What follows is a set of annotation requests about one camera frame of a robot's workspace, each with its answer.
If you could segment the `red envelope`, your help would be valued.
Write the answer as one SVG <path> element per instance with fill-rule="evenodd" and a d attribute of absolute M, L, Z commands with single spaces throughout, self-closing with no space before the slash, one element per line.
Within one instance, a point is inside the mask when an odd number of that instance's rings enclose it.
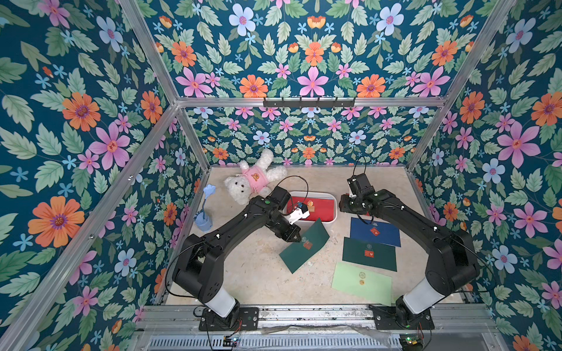
<path fill-rule="evenodd" d="M 302 221 L 314 222 L 320 219 L 322 222 L 331 222 L 337 216 L 335 200 L 332 198 L 313 197 L 305 199 L 304 197 L 292 197 L 285 212 L 287 214 L 292 213 L 298 209 L 300 204 L 306 205 L 309 212 L 308 217 L 302 219 Z"/>

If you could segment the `white plastic storage box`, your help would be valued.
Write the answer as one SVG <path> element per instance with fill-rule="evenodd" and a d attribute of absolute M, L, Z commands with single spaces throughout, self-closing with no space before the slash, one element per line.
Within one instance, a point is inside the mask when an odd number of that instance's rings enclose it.
<path fill-rule="evenodd" d="M 336 212 L 338 213 L 338 209 L 337 209 L 337 199 L 335 198 L 335 196 L 329 194 L 329 193 L 325 193 L 325 192 L 306 192 L 306 191 L 290 191 L 290 196 L 292 197 L 304 197 L 305 199 L 307 198 L 313 198 L 313 197 L 317 197 L 317 198 L 332 198 L 335 200 L 335 209 Z M 323 224 L 332 224 L 332 222 L 334 222 L 335 220 L 331 221 L 331 222 L 322 222 Z M 306 221 L 298 221 L 298 224 L 312 224 L 313 222 L 306 222 Z"/>

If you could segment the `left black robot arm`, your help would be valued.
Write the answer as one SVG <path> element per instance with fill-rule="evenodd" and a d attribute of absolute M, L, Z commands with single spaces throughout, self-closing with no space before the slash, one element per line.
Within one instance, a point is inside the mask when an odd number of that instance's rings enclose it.
<path fill-rule="evenodd" d="M 301 241 L 301 228 L 282 214 L 290 199 L 287 190 L 275 187 L 267 197 L 252 198 L 222 227 L 202 237 L 189 235 L 178 255 L 171 280 L 206 304 L 222 287 L 226 258 L 250 234 L 266 227 L 285 242 Z"/>

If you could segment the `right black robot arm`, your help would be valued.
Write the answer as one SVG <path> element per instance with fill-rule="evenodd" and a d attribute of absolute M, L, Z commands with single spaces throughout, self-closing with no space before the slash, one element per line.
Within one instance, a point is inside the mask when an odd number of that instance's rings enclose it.
<path fill-rule="evenodd" d="M 480 274 L 474 244 L 464 230 L 453 231 L 406 206 L 388 190 L 375 190 L 362 173 L 347 179 L 350 193 L 339 201 L 341 212 L 383 219 L 412 238 L 428 254 L 425 279 L 448 296 Z"/>

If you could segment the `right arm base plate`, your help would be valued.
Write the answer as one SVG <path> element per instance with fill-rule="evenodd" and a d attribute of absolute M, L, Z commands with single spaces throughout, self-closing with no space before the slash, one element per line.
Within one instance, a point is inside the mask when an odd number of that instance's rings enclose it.
<path fill-rule="evenodd" d="M 369 305 L 373 313 L 374 323 L 378 330 L 422 330 L 435 329 L 430 310 L 426 309 L 420 314 L 411 314 L 407 308 L 382 307 Z"/>

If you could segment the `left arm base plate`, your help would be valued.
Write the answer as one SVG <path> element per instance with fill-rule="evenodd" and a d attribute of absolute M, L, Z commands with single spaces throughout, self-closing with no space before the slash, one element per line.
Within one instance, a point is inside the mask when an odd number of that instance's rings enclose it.
<path fill-rule="evenodd" d="M 260 309 L 236 307 L 228 317 L 222 318 L 209 308 L 203 310 L 199 331 L 255 331 L 258 329 Z"/>

